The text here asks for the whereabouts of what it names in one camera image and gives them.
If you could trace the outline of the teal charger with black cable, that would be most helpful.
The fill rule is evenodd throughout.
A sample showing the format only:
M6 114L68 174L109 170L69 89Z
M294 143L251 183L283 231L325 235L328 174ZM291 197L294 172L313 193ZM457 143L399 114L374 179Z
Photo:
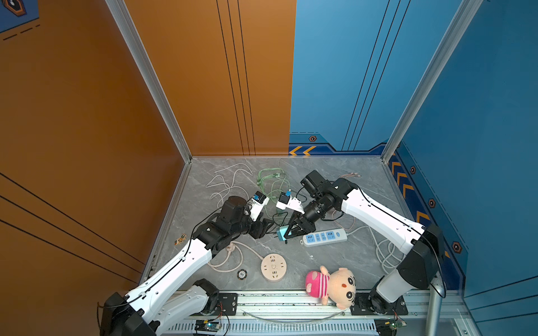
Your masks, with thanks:
M277 229L276 235L277 235L277 238L281 242L287 243L286 234L287 234L288 228L289 228L288 225L285 225L285 226L279 227Z

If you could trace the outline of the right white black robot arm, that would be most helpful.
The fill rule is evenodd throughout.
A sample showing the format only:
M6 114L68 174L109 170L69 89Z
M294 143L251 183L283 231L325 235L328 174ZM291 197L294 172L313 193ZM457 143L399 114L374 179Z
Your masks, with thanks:
M287 240L311 235L315 241L328 242L336 235L316 231L316 222L332 209L350 215L383 235L401 253L402 261L382 277L368 294L368 309L386 314L395 308L396 301L413 289L426 290L439 279L444 285L441 266L444 263L444 235L440 227L428 227L404 218L369 197L357 184L338 178L325 179L313 170L301 185L312 197L291 215L287 229L280 236Z

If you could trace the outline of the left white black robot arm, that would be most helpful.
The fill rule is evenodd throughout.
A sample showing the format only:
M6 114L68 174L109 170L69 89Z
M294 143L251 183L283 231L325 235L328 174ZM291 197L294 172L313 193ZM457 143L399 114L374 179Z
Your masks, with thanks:
M188 291L177 290L202 266L241 235L262 238L270 221L263 217L269 198L256 192L245 200L231 196L195 224L186 246L152 277L125 295L114 293L97 309L101 335L163 335L185 318L212 311L218 288L206 279Z

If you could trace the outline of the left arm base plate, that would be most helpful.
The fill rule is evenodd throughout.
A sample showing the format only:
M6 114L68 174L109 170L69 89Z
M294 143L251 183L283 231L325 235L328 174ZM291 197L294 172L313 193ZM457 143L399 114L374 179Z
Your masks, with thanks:
M203 311L194 316L218 316L223 312L228 317L235 316L238 308L237 293L220 293L218 297L210 298Z

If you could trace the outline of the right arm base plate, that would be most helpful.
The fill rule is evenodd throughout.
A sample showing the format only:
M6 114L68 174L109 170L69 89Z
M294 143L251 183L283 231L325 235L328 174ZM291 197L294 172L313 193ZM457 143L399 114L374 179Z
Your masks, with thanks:
M353 316L389 316L394 314L406 316L409 314L403 296L390 303L385 302L381 297L374 296L372 298L368 293L359 292L357 292L354 305L351 306L350 310Z

